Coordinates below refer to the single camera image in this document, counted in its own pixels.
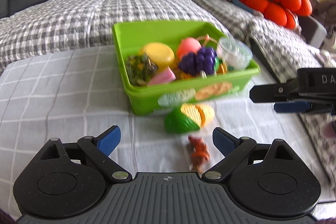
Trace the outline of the small orange fox figurine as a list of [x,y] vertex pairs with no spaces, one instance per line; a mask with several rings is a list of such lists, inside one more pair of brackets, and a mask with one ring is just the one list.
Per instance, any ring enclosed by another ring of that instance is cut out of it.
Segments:
[[192,135],[188,136],[189,155],[191,162],[191,171],[198,174],[203,173],[203,165],[211,159],[208,146],[202,138]]

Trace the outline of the clear cotton swab jar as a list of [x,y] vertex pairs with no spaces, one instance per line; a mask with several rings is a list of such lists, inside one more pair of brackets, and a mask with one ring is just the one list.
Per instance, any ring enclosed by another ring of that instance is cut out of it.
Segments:
[[240,40],[227,37],[219,39],[217,55],[232,71],[246,69],[253,58],[253,53],[246,44]]

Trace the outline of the toy corn cob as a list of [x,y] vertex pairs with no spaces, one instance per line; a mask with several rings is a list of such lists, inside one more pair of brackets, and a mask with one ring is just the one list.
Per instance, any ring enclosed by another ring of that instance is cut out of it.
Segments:
[[214,118],[212,106],[184,103],[167,114],[164,125],[168,133],[184,134],[206,127]]

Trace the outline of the purple toy grapes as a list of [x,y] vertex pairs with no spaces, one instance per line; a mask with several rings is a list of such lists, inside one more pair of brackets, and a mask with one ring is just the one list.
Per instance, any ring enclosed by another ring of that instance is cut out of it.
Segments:
[[191,76],[196,76],[201,71],[206,75],[214,75],[219,68],[219,58],[212,47],[201,47],[197,53],[184,55],[178,68]]

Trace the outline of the leopard triangle hair clip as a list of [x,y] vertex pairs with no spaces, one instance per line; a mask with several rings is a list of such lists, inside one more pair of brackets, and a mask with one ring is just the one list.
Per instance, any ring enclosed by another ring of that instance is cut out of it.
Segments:
[[159,70],[146,53],[128,56],[125,66],[129,82],[134,86],[147,85]]

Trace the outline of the pink rectangular box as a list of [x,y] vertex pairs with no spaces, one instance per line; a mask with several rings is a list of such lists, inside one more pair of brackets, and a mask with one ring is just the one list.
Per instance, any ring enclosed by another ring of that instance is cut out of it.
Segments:
[[148,83],[147,86],[167,84],[176,80],[174,72],[170,67],[165,68],[163,71],[157,73]]

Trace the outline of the yellow toy pot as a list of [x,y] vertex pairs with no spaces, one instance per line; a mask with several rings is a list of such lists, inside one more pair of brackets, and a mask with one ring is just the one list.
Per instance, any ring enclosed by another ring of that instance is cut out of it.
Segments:
[[146,54],[152,63],[158,66],[159,70],[169,67],[175,60],[173,50],[166,44],[152,42],[145,44],[138,52],[140,55]]

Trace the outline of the orange ribbed toy slice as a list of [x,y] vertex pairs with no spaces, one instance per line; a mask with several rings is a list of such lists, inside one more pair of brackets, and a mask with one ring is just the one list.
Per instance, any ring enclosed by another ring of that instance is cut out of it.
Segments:
[[214,71],[217,75],[228,73],[228,68],[226,66],[226,63],[222,60],[216,59],[214,63]]

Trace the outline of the orange pumpkin cushion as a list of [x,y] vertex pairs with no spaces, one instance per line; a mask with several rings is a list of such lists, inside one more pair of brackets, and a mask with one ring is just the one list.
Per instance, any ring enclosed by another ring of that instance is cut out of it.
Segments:
[[259,11],[265,19],[293,30],[298,16],[310,16],[313,8],[309,0],[239,0],[247,7]]

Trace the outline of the green plastic cookie box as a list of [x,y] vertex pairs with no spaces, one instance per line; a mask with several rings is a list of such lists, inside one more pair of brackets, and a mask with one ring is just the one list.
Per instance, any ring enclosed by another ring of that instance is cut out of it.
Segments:
[[126,60],[137,54],[146,44],[161,42],[176,51],[184,38],[209,35],[218,40],[224,34],[208,22],[181,20],[117,23],[112,28],[112,34],[123,88],[136,115],[146,115],[183,103],[198,103],[239,92],[254,75],[260,73],[260,67],[252,60],[244,70],[206,79],[193,78],[170,84],[133,86],[128,79]]

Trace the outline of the grey checkered sofa blanket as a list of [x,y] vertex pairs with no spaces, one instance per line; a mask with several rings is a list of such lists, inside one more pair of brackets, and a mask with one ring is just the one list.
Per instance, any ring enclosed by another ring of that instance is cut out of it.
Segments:
[[[144,20],[201,21],[256,46],[265,69],[284,81],[294,70],[319,65],[314,48],[301,36],[261,20],[221,0],[49,0],[1,19],[1,75],[8,65],[37,56],[97,47],[114,47],[116,23]],[[335,183],[335,142],[323,140],[325,116],[297,116],[329,179]]]

